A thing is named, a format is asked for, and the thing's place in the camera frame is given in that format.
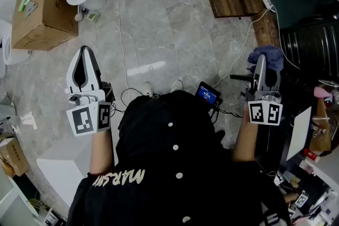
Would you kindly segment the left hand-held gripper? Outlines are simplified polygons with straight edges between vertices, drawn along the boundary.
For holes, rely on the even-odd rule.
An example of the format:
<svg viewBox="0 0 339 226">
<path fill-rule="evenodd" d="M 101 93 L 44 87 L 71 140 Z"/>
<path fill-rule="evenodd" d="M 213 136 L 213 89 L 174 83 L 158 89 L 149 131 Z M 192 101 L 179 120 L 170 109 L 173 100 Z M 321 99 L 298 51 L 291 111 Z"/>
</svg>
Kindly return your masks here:
<svg viewBox="0 0 339 226">
<path fill-rule="evenodd" d="M 72 58 L 66 74 L 70 94 L 66 111 L 74 136 L 110 129 L 111 108 L 115 101 L 112 86 L 104 82 L 93 50 L 81 46 Z"/>
</svg>

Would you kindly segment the blue wiping cloth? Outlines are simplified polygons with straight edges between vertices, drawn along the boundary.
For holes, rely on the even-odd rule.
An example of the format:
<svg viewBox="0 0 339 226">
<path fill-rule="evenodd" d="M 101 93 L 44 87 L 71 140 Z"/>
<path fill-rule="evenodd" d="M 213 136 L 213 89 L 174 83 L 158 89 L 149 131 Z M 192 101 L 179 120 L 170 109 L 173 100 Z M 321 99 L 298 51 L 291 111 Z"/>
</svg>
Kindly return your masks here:
<svg viewBox="0 0 339 226">
<path fill-rule="evenodd" d="M 269 69 L 281 72 L 284 68 L 284 55 L 280 48 L 273 45 L 257 47 L 249 54 L 247 61 L 250 64 L 257 64 L 260 55 L 265 55 L 266 66 Z"/>
</svg>

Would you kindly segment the person's left forearm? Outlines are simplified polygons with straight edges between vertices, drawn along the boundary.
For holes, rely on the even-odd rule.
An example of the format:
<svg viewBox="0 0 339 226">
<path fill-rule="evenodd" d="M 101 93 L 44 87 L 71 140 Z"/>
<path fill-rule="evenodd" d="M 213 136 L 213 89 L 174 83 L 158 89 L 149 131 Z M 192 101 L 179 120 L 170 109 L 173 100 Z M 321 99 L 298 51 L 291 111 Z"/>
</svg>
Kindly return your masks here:
<svg viewBox="0 0 339 226">
<path fill-rule="evenodd" d="M 113 142 L 110 130 L 92 135 L 90 174 L 101 175 L 114 167 Z"/>
</svg>

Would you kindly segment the black metal stand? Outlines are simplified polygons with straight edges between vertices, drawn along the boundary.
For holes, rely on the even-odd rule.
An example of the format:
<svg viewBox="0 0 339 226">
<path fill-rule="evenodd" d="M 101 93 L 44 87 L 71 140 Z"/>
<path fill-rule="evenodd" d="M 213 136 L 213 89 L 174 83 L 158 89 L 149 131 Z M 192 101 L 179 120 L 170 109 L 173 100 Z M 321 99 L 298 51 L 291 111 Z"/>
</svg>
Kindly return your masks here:
<svg viewBox="0 0 339 226">
<path fill-rule="evenodd" d="M 240 90 L 240 96 L 244 97 L 254 97 L 254 77 L 252 74 L 249 75 L 236 75 L 231 74 L 230 78 L 233 80 L 243 81 L 245 82 L 244 87 Z"/>
</svg>

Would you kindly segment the black ribbed suitcase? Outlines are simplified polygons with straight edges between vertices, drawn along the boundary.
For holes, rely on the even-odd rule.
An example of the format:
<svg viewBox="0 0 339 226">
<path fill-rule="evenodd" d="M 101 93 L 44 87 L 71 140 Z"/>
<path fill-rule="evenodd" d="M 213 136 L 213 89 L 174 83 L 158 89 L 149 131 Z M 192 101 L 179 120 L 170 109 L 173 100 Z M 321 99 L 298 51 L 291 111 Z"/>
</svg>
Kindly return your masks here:
<svg viewBox="0 0 339 226">
<path fill-rule="evenodd" d="M 304 82 L 339 85 L 339 19 L 306 18 L 280 30 L 288 71 Z"/>
</svg>

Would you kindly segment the pink plastic item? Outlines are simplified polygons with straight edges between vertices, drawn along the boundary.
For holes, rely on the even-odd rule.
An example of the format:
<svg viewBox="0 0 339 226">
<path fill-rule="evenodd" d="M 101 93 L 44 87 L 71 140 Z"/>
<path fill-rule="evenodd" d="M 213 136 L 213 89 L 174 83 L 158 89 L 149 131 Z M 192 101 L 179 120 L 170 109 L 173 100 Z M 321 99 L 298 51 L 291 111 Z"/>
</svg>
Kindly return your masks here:
<svg viewBox="0 0 339 226">
<path fill-rule="evenodd" d="M 316 98 L 329 99 L 330 101 L 333 99 L 333 95 L 331 93 L 327 92 L 325 89 L 318 86 L 314 88 L 314 96 Z"/>
</svg>

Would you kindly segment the small black display device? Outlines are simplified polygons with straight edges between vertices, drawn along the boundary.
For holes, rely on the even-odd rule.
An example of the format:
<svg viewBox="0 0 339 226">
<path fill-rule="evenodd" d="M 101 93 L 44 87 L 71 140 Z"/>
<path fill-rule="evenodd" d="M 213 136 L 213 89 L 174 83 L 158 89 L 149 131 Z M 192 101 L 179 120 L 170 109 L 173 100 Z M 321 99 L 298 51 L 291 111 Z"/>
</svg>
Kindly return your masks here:
<svg viewBox="0 0 339 226">
<path fill-rule="evenodd" d="M 195 97 L 209 108 L 218 108 L 223 102 L 221 93 L 205 82 L 199 84 Z"/>
</svg>

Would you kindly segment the white flat panel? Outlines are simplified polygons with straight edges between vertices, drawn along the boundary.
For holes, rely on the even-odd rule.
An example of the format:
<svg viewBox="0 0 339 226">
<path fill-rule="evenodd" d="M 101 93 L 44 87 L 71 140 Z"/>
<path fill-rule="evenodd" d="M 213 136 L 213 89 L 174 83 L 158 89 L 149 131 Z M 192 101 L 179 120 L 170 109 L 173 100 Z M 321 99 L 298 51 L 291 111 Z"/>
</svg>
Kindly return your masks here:
<svg viewBox="0 0 339 226">
<path fill-rule="evenodd" d="M 292 137 L 286 161 L 290 160 L 305 146 L 311 118 L 311 106 L 295 117 Z"/>
</svg>

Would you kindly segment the white sneaker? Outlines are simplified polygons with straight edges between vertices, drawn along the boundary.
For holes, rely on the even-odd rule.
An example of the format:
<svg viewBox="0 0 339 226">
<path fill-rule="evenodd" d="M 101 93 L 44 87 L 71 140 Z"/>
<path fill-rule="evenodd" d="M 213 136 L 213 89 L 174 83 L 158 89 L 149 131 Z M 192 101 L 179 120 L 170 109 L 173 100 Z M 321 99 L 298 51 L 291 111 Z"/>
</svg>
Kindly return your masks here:
<svg viewBox="0 0 339 226">
<path fill-rule="evenodd" d="M 174 91 L 182 91 L 184 88 L 183 82 L 181 80 L 176 80 L 171 87 L 171 93 Z"/>
<path fill-rule="evenodd" d="M 143 83 L 142 86 L 142 94 L 144 96 L 148 96 L 150 98 L 154 97 L 154 90 L 153 90 L 153 86 L 150 82 L 145 82 Z"/>
</svg>

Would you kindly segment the large cardboard box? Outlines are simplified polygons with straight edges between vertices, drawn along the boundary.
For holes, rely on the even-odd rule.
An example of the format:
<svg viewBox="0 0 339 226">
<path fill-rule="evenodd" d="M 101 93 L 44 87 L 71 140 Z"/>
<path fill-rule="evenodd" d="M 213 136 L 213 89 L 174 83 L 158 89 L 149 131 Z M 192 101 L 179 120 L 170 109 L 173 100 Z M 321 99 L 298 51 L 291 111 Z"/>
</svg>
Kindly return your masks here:
<svg viewBox="0 0 339 226">
<path fill-rule="evenodd" d="M 21 1 L 16 0 L 12 17 L 13 49 L 49 51 L 78 36 L 77 6 L 66 0 L 30 0 L 36 8 L 26 15 L 19 11 Z"/>
</svg>

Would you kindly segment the white crumpled paper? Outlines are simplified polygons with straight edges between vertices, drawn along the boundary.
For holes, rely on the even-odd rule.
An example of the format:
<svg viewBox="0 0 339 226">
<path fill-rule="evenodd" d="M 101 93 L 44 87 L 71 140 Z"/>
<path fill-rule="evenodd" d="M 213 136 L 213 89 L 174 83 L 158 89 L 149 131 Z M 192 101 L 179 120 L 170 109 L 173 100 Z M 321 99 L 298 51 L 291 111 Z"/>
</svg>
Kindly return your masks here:
<svg viewBox="0 0 339 226">
<path fill-rule="evenodd" d="M 23 115 L 20 115 L 20 120 L 22 124 L 32 126 L 34 130 L 37 129 L 37 125 L 32 115 L 32 112 L 28 112 Z"/>
</svg>

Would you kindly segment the white power strip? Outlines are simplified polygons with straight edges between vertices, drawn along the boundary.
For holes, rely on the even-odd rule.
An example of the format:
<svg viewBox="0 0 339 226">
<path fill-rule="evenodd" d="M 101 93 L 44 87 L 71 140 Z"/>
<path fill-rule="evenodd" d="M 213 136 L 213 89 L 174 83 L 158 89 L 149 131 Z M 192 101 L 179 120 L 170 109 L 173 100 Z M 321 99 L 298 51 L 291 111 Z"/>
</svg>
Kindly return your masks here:
<svg viewBox="0 0 339 226">
<path fill-rule="evenodd" d="M 275 13 L 275 8 L 274 8 L 274 5 L 272 3 L 270 3 L 268 0 L 262 0 L 263 4 L 265 5 L 265 8 L 267 10 L 270 10 L 272 11 L 273 13 Z"/>
</svg>

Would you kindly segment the brown paper bag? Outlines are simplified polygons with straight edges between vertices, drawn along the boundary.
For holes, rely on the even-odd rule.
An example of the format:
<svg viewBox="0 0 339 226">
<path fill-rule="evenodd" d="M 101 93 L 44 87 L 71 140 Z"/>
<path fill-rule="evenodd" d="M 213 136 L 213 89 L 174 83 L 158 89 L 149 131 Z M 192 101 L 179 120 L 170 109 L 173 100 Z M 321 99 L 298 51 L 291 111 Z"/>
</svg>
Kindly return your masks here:
<svg viewBox="0 0 339 226">
<path fill-rule="evenodd" d="M 314 131 L 314 135 L 310 141 L 309 149 L 311 151 L 318 152 L 330 151 L 331 134 L 329 130 L 329 118 L 326 113 L 324 100 L 321 98 L 318 99 L 316 116 L 320 118 L 320 120 L 314 121 L 318 129 Z"/>
</svg>

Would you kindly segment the grey flat tool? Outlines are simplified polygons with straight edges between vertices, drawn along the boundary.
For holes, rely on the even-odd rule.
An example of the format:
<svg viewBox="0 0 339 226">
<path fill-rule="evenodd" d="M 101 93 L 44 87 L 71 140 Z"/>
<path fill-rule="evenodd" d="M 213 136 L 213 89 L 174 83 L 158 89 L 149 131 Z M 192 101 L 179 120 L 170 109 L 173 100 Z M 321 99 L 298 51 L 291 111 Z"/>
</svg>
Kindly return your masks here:
<svg viewBox="0 0 339 226">
<path fill-rule="evenodd" d="M 37 8 L 37 3 L 28 2 L 24 9 L 25 17 L 27 18 L 36 8 Z"/>
</svg>

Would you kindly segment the white framed glass partition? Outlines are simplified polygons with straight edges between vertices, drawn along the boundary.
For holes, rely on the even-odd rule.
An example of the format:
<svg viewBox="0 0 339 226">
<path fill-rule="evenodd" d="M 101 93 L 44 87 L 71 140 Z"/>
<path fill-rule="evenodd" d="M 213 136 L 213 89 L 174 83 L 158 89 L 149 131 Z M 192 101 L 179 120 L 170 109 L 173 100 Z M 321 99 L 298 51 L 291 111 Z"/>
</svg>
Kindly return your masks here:
<svg viewBox="0 0 339 226">
<path fill-rule="evenodd" d="M 0 168 L 0 226 L 38 226 L 29 200 L 39 196 L 26 174 L 8 177 Z"/>
</svg>

